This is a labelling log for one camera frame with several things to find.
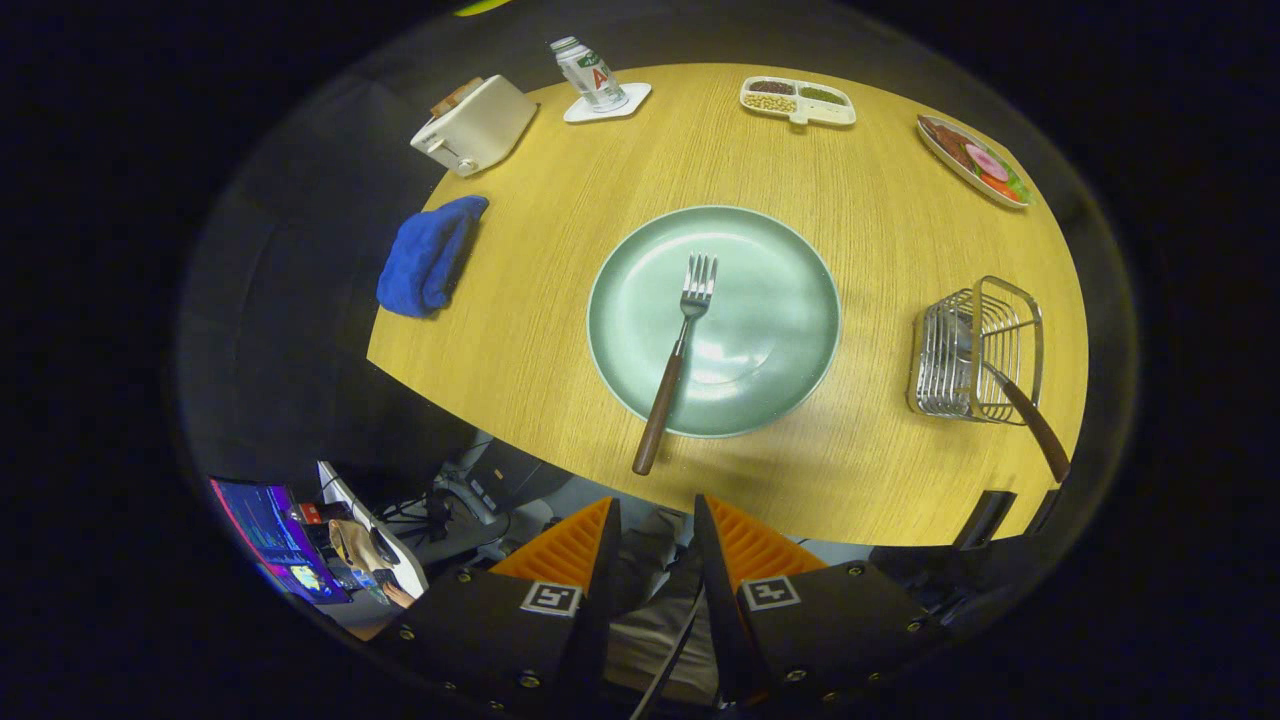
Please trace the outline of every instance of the white toaster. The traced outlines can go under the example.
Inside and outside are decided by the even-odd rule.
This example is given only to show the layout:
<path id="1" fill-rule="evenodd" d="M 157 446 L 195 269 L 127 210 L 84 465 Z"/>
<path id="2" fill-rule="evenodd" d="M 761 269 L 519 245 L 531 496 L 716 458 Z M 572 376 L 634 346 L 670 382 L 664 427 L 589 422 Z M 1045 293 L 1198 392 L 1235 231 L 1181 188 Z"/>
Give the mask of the white toaster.
<path id="1" fill-rule="evenodd" d="M 484 81 L 458 106 L 431 118 L 408 143 L 467 177 L 507 156 L 538 105 L 502 76 Z"/>

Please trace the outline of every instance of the green plate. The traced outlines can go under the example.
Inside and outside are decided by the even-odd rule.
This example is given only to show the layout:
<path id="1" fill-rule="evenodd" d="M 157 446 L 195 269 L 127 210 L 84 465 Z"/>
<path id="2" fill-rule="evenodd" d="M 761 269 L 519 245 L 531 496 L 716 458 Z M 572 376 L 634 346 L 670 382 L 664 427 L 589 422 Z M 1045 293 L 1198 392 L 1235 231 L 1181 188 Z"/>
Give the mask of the green plate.
<path id="1" fill-rule="evenodd" d="M 794 410 L 822 382 L 840 340 L 831 270 L 794 229 L 742 208 L 704 205 L 655 218 L 604 261 L 586 310 L 591 359 L 643 419 L 684 315 L 691 252 L 719 258 L 710 309 L 694 322 L 669 432 L 730 437 Z"/>

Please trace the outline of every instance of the wooden handle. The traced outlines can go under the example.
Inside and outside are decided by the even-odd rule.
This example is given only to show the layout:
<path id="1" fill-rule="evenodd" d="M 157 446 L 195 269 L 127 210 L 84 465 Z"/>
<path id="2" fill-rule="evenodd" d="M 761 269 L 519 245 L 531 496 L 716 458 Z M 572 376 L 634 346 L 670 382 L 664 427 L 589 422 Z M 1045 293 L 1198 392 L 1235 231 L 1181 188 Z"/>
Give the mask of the wooden handle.
<path id="1" fill-rule="evenodd" d="M 1057 441 L 1057 434 L 1053 433 L 1053 428 L 1048 427 L 1048 421 L 1044 420 L 1044 415 L 1041 415 L 1039 410 L 1032 405 L 1032 401 L 1027 395 L 1023 393 L 1018 383 L 1005 378 L 1005 396 L 1009 401 L 1014 404 L 1018 413 L 1027 421 L 1027 427 L 1036 436 L 1036 442 L 1041 446 L 1041 452 L 1044 454 L 1044 460 L 1048 461 L 1048 469 L 1053 473 L 1053 479 L 1061 484 L 1066 479 L 1066 474 L 1071 471 L 1071 460 L 1068 459 L 1066 451 L 1062 450 L 1062 443 Z"/>
<path id="2" fill-rule="evenodd" d="M 667 370 L 658 383 L 658 395 L 653 398 L 653 409 L 649 410 L 649 421 L 644 425 L 644 436 L 640 437 L 640 447 L 636 448 L 635 462 L 631 471 L 637 475 L 648 475 L 653 468 L 653 461 L 658 457 L 658 442 L 662 432 L 667 428 L 667 413 L 671 411 L 671 398 L 676 395 L 676 380 L 680 379 L 680 369 L 685 359 L 672 354 L 667 360 Z"/>

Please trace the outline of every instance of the monitor screen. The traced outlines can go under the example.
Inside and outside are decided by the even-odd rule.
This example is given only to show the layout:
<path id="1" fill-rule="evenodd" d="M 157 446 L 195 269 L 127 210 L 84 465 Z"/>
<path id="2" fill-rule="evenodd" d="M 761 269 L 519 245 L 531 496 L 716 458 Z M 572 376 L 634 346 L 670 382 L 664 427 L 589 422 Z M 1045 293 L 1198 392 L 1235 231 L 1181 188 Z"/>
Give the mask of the monitor screen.
<path id="1" fill-rule="evenodd" d="M 255 486 L 210 478 L 214 495 L 266 573 L 289 592 L 317 605 L 351 602 L 351 596 L 289 516 L 293 500 L 283 486 Z"/>

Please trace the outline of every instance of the wooden table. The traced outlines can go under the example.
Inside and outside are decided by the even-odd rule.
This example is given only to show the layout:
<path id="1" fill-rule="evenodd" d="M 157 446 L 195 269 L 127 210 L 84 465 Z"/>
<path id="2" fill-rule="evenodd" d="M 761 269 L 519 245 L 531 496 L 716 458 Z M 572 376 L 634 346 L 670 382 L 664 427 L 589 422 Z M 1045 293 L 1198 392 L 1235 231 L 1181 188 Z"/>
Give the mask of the wooden table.
<path id="1" fill-rule="evenodd" d="M 792 127 L 750 113 L 737 94 L 755 74 L 838 87 L 858 123 Z M 704 492 L 783 533 L 947 544 L 982 491 L 1006 489 L 1018 500 L 995 537 L 1021 533 L 1052 487 L 1032 434 L 918 415 L 905 393 L 914 316 L 995 274 L 1043 309 L 1041 407 L 1074 450 L 1088 380 L 1084 302 L 1043 201 L 1016 211 L 979 195 L 916 135 L 918 113 L 947 115 L 874 87 L 739 64 L 635 68 L 618 78 L 653 85 L 635 115 L 571 126 L 562 114 L 573 88 L 536 90 L 529 95 L 541 108 L 504 161 L 440 182 L 426 210 L 463 195 L 492 202 L 474 252 L 452 305 L 434 318 L 379 311 L 369 360 L 506 442 L 677 510 Z M 840 291 L 840 347 L 796 411 L 728 439 L 668 433 L 653 473 L 639 477 L 631 459 L 644 423 L 591 363 L 588 296 L 627 233 L 710 204 L 765 213 L 813 243 Z"/>

